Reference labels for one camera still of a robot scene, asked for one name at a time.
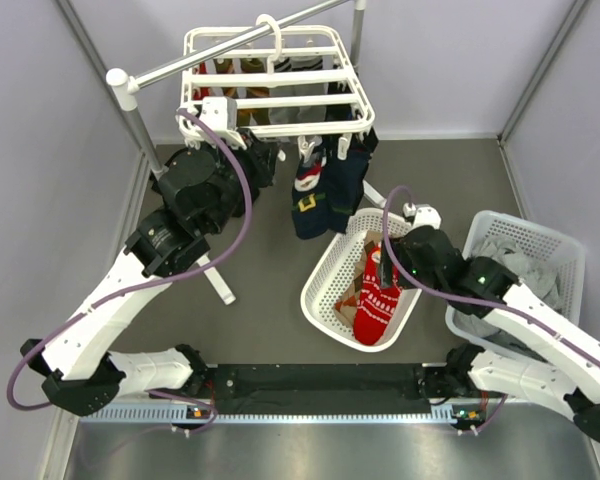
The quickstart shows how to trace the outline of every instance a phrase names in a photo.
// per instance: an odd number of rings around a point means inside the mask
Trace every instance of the hanger hook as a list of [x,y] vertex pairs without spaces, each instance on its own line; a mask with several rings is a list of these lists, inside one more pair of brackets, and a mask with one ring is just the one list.
[[275,18],[271,15],[263,13],[256,19],[256,25],[266,23],[273,30],[273,35],[276,39],[276,51],[267,58],[267,73],[271,75],[274,72],[273,63],[282,56],[282,32]]

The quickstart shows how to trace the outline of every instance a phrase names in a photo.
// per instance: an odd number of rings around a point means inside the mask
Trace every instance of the laundry basket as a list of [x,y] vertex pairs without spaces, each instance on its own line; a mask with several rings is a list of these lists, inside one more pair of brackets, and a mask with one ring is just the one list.
[[[389,214],[390,235],[403,236],[409,229],[410,225],[401,217]],[[420,290],[402,292],[384,335],[375,345],[361,344],[354,338],[353,329],[338,321],[333,307],[353,280],[355,264],[360,259],[368,230],[382,231],[381,209],[363,208],[349,219],[347,233],[336,235],[329,244],[305,284],[300,301],[305,317],[319,330],[362,352],[380,352],[389,348],[400,335],[420,297]]]
[[[577,240],[550,228],[511,215],[485,210],[473,219],[462,252],[464,257],[468,258],[471,255],[478,242],[492,236],[513,238],[528,257],[546,262],[549,267],[557,270],[558,288],[564,300],[564,307],[560,313],[571,323],[578,325],[584,282],[584,247]],[[466,338],[471,343],[488,348],[499,355],[524,358],[522,354],[462,330],[456,325],[457,315],[453,307],[447,307],[445,315],[447,326],[459,337]]]

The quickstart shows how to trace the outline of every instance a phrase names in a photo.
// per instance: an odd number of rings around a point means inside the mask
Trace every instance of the white wall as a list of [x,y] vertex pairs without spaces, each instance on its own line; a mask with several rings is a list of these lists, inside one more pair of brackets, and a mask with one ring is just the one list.
[[581,325],[600,338],[600,0],[567,40],[509,153],[530,216],[587,247]]
[[[20,345],[108,268],[136,155],[53,3],[0,1],[0,479],[35,478],[53,413],[7,405]],[[40,380],[25,373],[22,402]]]
[[[361,76],[385,137],[483,136],[502,130],[572,0],[370,0]],[[251,25],[318,0],[74,0],[109,66],[139,74],[182,54],[199,26]],[[311,23],[349,44],[352,4]],[[179,78],[140,94],[155,141],[178,141]]]

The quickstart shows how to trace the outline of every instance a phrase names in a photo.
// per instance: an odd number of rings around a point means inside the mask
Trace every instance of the red sock with white pattern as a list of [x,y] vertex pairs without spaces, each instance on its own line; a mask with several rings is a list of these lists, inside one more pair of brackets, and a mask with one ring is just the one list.
[[380,340],[400,298],[398,287],[380,288],[377,276],[379,263],[380,247],[376,247],[367,257],[358,310],[353,321],[353,336],[363,345],[375,345]]

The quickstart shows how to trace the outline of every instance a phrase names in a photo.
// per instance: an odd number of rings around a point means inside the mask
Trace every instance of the white leg of stand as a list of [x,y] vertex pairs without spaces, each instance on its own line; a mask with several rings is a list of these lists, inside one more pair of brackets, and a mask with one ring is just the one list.
[[[196,263],[202,267],[203,265],[209,263],[209,257],[203,255],[198,259]],[[213,288],[216,289],[216,292],[218,292],[218,295],[220,295],[220,298],[222,299],[225,305],[229,305],[235,302],[235,295],[229,288],[229,285],[227,285],[224,279],[220,276],[218,270],[216,270],[215,268],[210,268],[209,270],[205,270],[204,274],[207,276],[207,280],[211,282]]]
[[384,208],[387,199],[373,188],[366,180],[364,181],[364,196],[378,208]]

